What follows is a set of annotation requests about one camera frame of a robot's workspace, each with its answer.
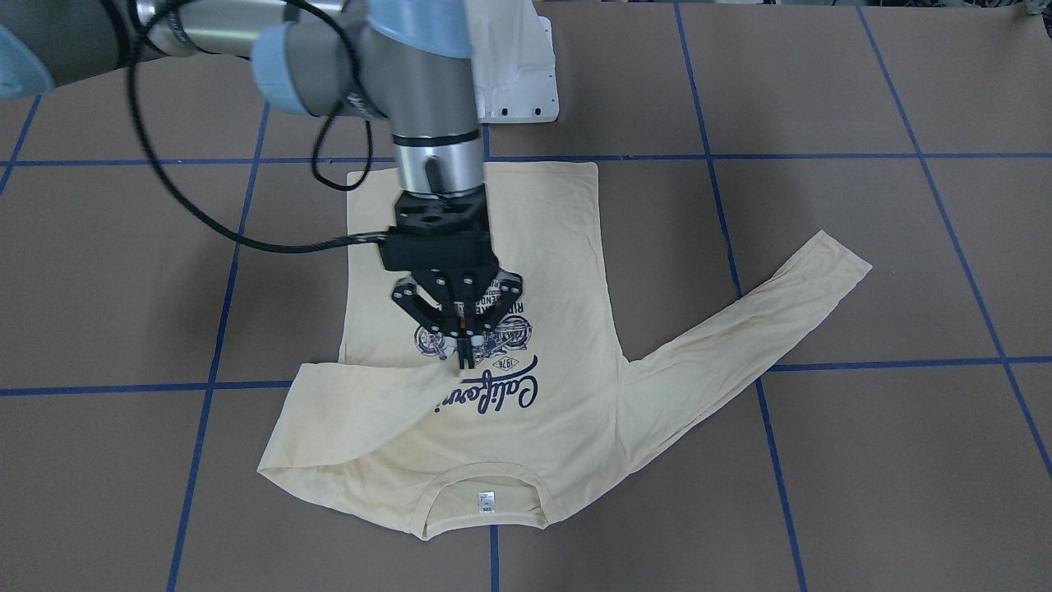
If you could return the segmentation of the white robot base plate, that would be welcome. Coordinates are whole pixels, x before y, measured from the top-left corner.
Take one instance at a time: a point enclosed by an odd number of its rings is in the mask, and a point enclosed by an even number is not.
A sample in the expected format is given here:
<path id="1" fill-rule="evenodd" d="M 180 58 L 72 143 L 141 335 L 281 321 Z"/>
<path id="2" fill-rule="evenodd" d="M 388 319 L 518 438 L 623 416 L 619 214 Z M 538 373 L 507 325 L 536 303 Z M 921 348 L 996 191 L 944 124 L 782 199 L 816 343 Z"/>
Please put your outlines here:
<path id="1" fill-rule="evenodd" d="M 545 16 L 471 16 L 478 120 L 554 123 L 561 113 L 551 22 Z"/>

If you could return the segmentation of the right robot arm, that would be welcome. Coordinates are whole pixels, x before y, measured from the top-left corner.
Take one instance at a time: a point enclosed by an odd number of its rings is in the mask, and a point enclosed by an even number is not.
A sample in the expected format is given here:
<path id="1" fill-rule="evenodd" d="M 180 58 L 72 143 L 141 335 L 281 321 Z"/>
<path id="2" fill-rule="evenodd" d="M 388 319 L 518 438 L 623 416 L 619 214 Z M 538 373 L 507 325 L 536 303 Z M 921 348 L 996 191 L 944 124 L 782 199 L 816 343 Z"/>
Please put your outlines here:
<path id="1" fill-rule="evenodd" d="M 2 97 L 41 96 L 106 72 L 124 70 L 128 113 L 155 176 L 189 215 L 240 246 L 305 254 L 375 244 L 384 269 L 403 272 L 391 298 L 425 332 L 476 366 L 476 348 L 523 293 L 521 275 L 493 252 L 483 132 L 473 89 L 473 49 L 462 1 L 4 1 Z M 227 228 L 177 188 L 155 154 L 136 84 L 142 63 L 228 55 L 283 113 L 319 117 L 315 180 L 352 192 L 318 169 L 335 118 L 390 125 L 401 192 L 386 231 L 319 243 L 255 240 Z"/>

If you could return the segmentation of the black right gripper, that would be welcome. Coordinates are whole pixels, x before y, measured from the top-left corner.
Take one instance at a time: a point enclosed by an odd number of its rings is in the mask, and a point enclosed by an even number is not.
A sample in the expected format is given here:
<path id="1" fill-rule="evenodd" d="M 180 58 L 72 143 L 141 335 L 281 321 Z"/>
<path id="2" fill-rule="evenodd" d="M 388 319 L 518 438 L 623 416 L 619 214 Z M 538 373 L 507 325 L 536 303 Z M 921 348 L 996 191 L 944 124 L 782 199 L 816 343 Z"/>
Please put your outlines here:
<path id="1" fill-rule="evenodd" d="M 402 192 L 380 256 L 385 270 L 407 273 L 391 299 L 424 329 L 454 335 L 462 370 L 476 368 L 484 334 L 524 291 L 522 277 L 501 269 L 493 251 L 484 188 L 453 196 Z"/>

